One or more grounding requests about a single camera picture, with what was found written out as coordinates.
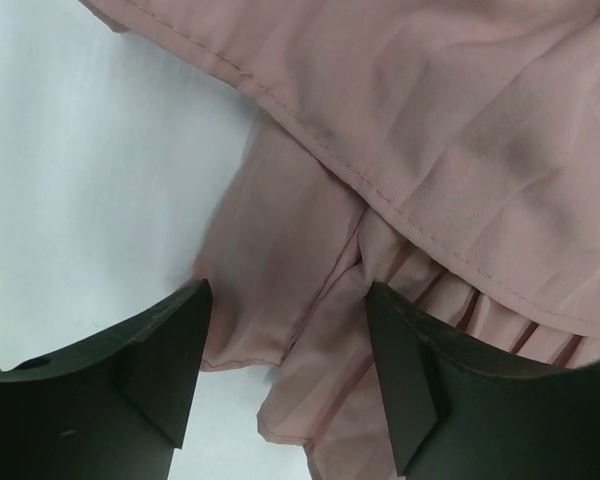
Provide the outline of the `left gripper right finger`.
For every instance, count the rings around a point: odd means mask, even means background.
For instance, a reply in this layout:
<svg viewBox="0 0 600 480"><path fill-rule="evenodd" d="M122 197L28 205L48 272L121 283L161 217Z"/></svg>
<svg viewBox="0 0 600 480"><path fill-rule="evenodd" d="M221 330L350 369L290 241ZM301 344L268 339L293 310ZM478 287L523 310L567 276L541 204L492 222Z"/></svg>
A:
<svg viewBox="0 0 600 480"><path fill-rule="evenodd" d="M389 286L366 299L397 472L408 479L600 479L600 361L502 351Z"/></svg>

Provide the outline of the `pink skirt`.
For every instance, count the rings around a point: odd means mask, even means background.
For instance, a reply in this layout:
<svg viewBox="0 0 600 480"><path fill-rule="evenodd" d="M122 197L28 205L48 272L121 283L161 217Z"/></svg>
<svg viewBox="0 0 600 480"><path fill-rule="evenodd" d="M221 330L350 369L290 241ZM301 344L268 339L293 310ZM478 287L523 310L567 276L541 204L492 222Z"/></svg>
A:
<svg viewBox="0 0 600 480"><path fill-rule="evenodd" d="M396 477L374 282L504 351L600 360L600 1L88 8L266 112L195 260L202 368L272 368L259 432L313 478Z"/></svg>

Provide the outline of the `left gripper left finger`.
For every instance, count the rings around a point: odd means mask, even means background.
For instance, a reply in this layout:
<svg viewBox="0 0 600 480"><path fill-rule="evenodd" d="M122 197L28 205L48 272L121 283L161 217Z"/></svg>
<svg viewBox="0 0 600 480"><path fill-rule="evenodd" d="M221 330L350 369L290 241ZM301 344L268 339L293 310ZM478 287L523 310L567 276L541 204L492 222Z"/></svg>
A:
<svg viewBox="0 0 600 480"><path fill-rule="evenodd" d="M196 281L72 345L0 370L0 479L165 479L210 324Z"/></svg>

